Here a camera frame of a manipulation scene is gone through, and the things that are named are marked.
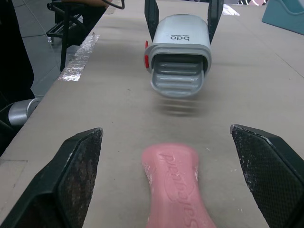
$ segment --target chair leg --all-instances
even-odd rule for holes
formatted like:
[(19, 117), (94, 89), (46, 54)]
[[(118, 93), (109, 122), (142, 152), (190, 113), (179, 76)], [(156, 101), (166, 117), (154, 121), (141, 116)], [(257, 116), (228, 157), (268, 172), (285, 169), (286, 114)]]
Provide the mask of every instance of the chair leg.
[(62, 34), (62, 46), (61, 46), (61, 62), (60, 62), (60, 71), (61, 72), (66, 67), (69, 24), (70, 24), (70, 6), (65, 6), (63, 34)]

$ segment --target gray tile floor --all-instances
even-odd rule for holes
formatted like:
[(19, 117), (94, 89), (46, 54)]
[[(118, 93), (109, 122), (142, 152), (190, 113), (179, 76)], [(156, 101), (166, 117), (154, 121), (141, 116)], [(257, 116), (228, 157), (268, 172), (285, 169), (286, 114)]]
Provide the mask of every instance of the gray tile floor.
[[(13, 0), (20, 32), (34, 70), (32, 90), (44, 96), (60, 74), (61, 40), (49, 43), (45, 32), (55, 25), (54, 12), (47, 9), (51, 0)], [(78, 46), (67, 50), (67, 62)]]

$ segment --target table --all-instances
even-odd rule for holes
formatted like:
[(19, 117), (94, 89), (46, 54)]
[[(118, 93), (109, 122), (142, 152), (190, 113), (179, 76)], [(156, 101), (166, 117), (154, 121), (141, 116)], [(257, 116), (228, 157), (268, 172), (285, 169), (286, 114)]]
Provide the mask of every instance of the table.
[[(207, 17), (208, 5), (159, 1), (160, 18)], [(266, 228), (245, 184), (229, 127), (283, 137), (304, 157), (304, 37), (261, 22), (264, 7), (232, 6), (212, 41), (212, 66), (193, 100), (171, 101), (150, 86), (143, 1), (104, 15), (78, 82), (56, 81), (0, 160), (0, 222), (68, 137), (103, 127), (95, 190), (84, 228), (143, 228), (150, 191), (143, 150), (179, 142), (198, 151), (199, 189), (219, 228)]]

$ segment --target teal object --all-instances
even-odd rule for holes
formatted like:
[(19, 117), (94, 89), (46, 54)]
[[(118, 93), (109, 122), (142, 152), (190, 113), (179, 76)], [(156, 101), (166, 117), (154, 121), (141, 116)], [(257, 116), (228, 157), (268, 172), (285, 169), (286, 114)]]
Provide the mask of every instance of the teal object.
[(270, 0), (262, 22), (304, 35), (304, 0)]

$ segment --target pink soap bar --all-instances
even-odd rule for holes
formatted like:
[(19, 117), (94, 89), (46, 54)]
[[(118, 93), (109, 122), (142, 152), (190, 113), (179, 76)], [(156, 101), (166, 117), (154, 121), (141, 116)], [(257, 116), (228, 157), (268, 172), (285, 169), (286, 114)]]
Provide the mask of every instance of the pink soap bar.
[(216, 228), (200, 197), (199, 158), (183, 144), (159, 144), (142, 154), (151, 189), (147, 228)]

